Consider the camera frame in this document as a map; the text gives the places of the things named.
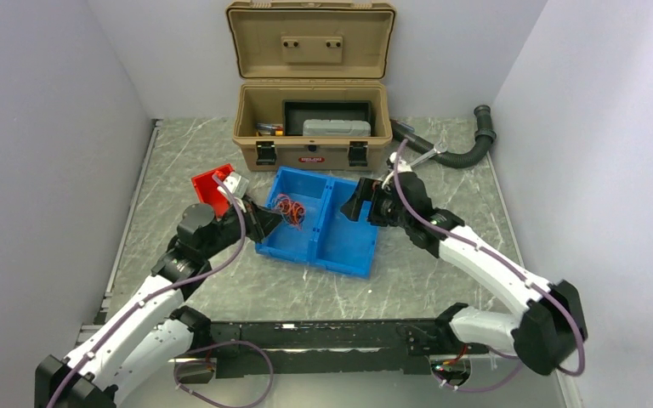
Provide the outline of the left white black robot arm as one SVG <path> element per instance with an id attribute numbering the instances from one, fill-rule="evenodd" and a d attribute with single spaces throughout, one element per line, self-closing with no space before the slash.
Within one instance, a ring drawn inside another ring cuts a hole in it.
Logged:
<path id="1" fill-rule="evenodd" d="M 58 359 L 46 357 L 35 373 L 36 407 L 117 407 L 168 360 L 207 350 L 257 345 L 215 337 L 211 321 L 185 301 L 209 276 L 226 268 L 209 260 L 246 240 L 262 242 L 282 216 L 250 199 L 221 216 L 204 203 L 185 209 L 168 249 L 159 257 L 129 303 L 87 341 Z"/>

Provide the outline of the blue two-compartment plastic bin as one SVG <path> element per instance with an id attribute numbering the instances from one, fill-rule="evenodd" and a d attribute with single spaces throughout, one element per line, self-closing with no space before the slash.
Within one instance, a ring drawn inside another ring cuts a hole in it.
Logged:
<path id="1" fill-rule="evenodd" d="M 357 183 L 325 174 L 281 167 L 267 195 L 265 206 L 273 208 L 278 196 L 286 196 L 305 210 L 299 227 L 283 223 L 263 242 L 256 253 L 366 279 L 372 269 L 378 228 L 366 221 L 366 204 L 356 222 L 340 211 Z"/>

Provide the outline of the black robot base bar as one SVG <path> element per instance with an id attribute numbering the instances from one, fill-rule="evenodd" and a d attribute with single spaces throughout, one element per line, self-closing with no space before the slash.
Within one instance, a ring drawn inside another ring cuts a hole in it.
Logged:
<path id="1" fill-rule="evenodd" d="M 435 319 L 212 321 L 180 357 L 209 359 L 218 379 L 247 375 L 398 371 L 465 361 L 487 348 L 462 343 Z"/>

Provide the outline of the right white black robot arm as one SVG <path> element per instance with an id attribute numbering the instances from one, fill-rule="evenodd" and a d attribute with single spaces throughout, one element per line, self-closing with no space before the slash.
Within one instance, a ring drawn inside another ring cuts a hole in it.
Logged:
<path id="1" fill-rule="evenodd" d="M 507 307 L 505 314 L 448 309 L 434 330 L 439 349 L 454 353 L 479 343 L 540 375 L 585 372 L 588 329 L 580 293 L 569 281 L 553 283 L 505 257 L 456 214 L 435 207 L 413 171 L 389 181 L 361 178 L 340 211 L 356 222 L 365 203 L 369 224 L 403 229 L 414 246 L 466 272 Z"/>

